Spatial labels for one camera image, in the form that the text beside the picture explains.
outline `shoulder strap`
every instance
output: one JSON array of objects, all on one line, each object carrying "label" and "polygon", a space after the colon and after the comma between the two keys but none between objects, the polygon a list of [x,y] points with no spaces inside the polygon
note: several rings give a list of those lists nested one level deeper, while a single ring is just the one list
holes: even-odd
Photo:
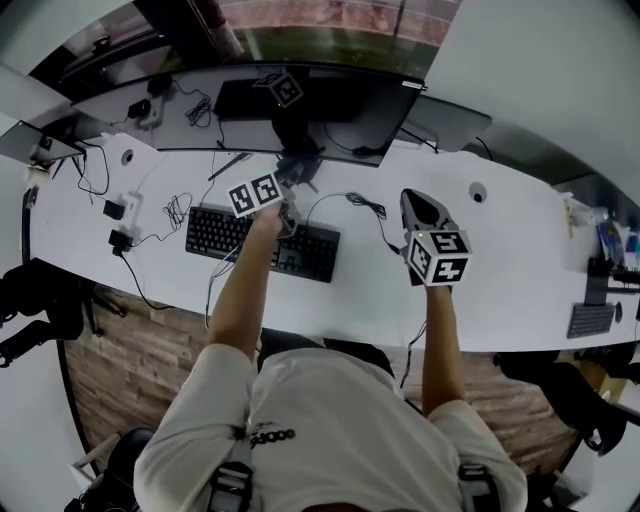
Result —
[{"label": "shoulder strap", "polygon": [[255,512],[251,507],[253,495],[253,465],[251,445],[247,440],[238,441],[229,458],[211,478],[210,512]]},{"label": "shoulder strap", "polygon": [[500,512],[493,477],[481,464],[461,464],[458,470],[465,512]]}]

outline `black keyboard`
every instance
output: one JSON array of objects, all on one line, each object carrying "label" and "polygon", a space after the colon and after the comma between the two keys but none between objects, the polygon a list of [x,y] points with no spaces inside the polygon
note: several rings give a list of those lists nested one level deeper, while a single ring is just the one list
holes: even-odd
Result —
[{"label": "black keyboard", "polygon": [[[191,207],[187,225],[187,252],[223,259],[249,231],[251,221],[237,219],[233,213],[210,208]],[[291,238],[278,240],[271,270],[281,274],[330,283],[338,252],[340,233],[315,226],[298,226]],[[228,261],[235,261],[240,250]]]},{"label": "black keyboard", "polygon": [[574,304],[567,338],[583,338],[605,334],[611,330],[616,307],[613,304],[603,306],[586,306]]}]

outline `office chair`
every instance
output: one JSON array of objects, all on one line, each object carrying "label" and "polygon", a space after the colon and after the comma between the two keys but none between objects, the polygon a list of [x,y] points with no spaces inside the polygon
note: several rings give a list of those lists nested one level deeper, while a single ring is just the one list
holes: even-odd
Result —
[{"label": "office chair", "polygon": [[575,366],[555,363],[557,356],[558,351],[501,352],[494,363],[510,379],[540,386],[558,417],[602,457],[618,445],[627,420],[591,388]]},{"label": "office chair", "polygon": [[133,493],[133,471],[136,460],[153,434],[153,430],[139,427],[122,436],[109,455],[107,468],[79,498],[65,507],[65,512],[139,510]]},{"label": "office chair", "polygon": [[35,320],[0,343],[0,368],[8,367],[48,340],[78,339],[84,328],[82,302],[92,333],[98,336],[104,333],[95,326],[93,303],[113,314],[126,315],[123,308],[113,307],[99,298],[93,291],[94,285],[38,259],[9,270],[0,280],[0,328],[18,313],[34,316],[45,311],[49,321]]},{"label": "office chair", "polygon": [[631,362],[637,346],[637,341],[630,341],[619,345],[589,348],[582,354],[576,352],[575,359],[595,363],[602,366],[609,377],[629,379],[637,385],[640,383],[640,363]]}]

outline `wooden floor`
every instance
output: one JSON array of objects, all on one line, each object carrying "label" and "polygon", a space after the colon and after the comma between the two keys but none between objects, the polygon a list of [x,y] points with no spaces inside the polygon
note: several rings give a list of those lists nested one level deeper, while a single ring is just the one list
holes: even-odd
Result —
[{"label": "wooden floor", "polygon": [[[65,343],[70,380],[80,420],[93,448],[114,432],[157,428],[206,343],[202,315],[153,311],[142,300],[108,288],[101,296],[125,307],[122,319],[94,307],[103,337],[85,328]],[[407,351],[383,348],[400,377]],[[421,350],[414,350],[405,384],[407,398],[420,402]],[[465,353],[467,399],[526,474],[556,469],[575,441],[537,386],[509,380],[491,354]]]}]

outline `white desk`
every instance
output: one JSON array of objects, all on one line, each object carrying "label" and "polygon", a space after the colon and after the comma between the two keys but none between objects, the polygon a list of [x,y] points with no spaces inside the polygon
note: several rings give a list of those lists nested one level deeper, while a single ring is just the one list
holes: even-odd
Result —
[{"label": "white desk", "polygon": [[[171,196],[191,192],[197,205],[209,185],[212,153],[157,153],[123,134],[99,142],[109,158],[108,197],[115,200],[139,188],[144,198],[137,222],[142,236],[169,233],[161,209]],[[123,167],[120,158],[129,148],[135,156]],[[215,168],[233,156],[219,153]],[[88,167],[94,189],[101,190],[104,167],[99,150],[90,150]],[[274,168],[273,156],[254,155],[224,173],[205,204],[227,206],[229,186]],[[56,179],[41,188],[31,217],[33,256],[136,294],[124,262],[111,254],[107,243],[118,223],[102,214],[102,201],[90,204],[77,181],[77,172],[67,162]],[[484,204],[469,197],[474,181],[488,190]],[[597,247],[596,232],[576,229],[569,240],[561,197],[538,180],[469,153],[435,155],[428,148],[398,143],[379,169],[324,162],[314,184],[318,195],[306,186],[295,189],[303,218],[318,198],[357,191],[386,206],[385,233],[396,245],[403,244],[402,189],[424,191],[448,207],[468,232],[474,251],[467,278],[453,295],[463,350],[547,350],[634,339],[638,305],[634,296],[610,299],[622,302],[624,317],[609,334],[566,339],[572,303],[584,298],[585,270]],[[311,222],[342,233],[333,281],[324,284],[272,273],[265,327],[406,346],[424,321],[425,293],[410,286],[407,269],[382,241],[374,214],[336,197],[318,205]],[[182,229],[162,243],[146,241],[127,257],[149,299],[201,313],[208,278],[218,260],[185,252],[186,226]],[[212,303],[224,280],[214,284]]]}]

